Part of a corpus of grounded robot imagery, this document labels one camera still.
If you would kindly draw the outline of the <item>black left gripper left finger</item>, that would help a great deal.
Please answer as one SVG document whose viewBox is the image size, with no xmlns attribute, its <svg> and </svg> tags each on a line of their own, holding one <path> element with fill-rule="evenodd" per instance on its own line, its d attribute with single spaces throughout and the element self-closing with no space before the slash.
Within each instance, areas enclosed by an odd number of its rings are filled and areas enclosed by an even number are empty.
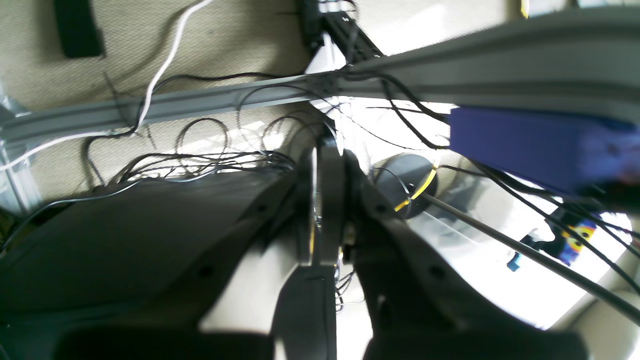
<svg viewBox="0 0 640 360">
<path fill-rule="evenodd" d="M 318 279 L 300 278 L 316 163 L 146 180 L 22 231 L 1 260 L 1 358 L 317 358 Z"/>
</svg>

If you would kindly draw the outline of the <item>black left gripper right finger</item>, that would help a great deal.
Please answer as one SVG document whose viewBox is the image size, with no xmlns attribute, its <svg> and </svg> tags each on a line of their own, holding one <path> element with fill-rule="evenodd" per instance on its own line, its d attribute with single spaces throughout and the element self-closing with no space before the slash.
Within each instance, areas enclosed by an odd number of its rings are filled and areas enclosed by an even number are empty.
<svg viewBox="0 0 640 360">
<path fill-rule="evenodd" d="M 316 150 L 323 260 L 345 250 L 372 326 L 365 360 L 586 360 L 580 335 L 548 332 L 477 292 L 416 234 L 348 150 Z"/>
</svg>

